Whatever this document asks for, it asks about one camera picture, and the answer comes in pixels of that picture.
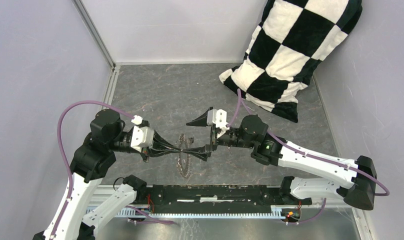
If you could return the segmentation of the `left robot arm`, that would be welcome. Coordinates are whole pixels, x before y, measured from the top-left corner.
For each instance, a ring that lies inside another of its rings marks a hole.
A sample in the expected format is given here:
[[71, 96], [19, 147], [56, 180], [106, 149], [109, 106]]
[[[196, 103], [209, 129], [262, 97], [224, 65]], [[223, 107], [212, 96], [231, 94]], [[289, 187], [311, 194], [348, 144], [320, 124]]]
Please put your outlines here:
[[147, 121], [131, 116], [133, 128], [125, 131], [124, 112], [114, 107], [99, 111], [90, 123], [83, 144], [66, 162], [68, 181], [61, 201], [46, 230], [36, 233], [36, 240], [94, 240], [97, 234], [122, 209], [147, 198], [145, 182], [128, 176], [119, 188], [95, 210], [86, 213], [91, 198], [116, 161], [116, 153], [138, 154], [143, 160], [180, 149], [165, 141]]

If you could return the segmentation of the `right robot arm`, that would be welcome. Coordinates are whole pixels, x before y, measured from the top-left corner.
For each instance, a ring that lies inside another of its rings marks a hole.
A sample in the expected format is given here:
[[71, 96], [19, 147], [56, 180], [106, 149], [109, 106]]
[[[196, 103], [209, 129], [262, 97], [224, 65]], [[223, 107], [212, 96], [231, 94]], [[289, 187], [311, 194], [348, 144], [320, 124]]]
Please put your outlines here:
[[251, 158], [262, 165], [292, 168], [315, 176], [284, 177], [278, 196], [285, 204], [292, 204], [296, 200], [326, 198], [342, 200], [361, 210], [371, 211], [374, 208], [377, 171], [370, 157], [335, 157], [273, 137], [268, 133], [269, 126], [254, 114], [245, 116], [239, 127], [230, 127], [226, 111], [210, 107], [186, 125], [210, 128], [209, 144], [184, 150], [184, 153], [203, 161], [218, 146], [246, 148], [252, 150]]

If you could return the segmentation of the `metal disc with key rings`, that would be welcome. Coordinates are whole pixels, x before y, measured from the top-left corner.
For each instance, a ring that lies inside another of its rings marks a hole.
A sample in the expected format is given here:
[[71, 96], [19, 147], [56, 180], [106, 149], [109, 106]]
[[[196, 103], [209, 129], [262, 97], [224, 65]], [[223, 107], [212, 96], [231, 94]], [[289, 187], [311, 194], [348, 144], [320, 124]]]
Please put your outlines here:
[[[188, 149], [194, 142], [192, 137], [186, 137], [184, 133], [181, 133], [178, 140], [177, 146], [181, 149]], [[178, 153], [176, 167], [178, 173], [184, 178], [188, 179], [190, 177], [190, 165], [191, 165], [191, 155], [184, 153], [183, 151]]]

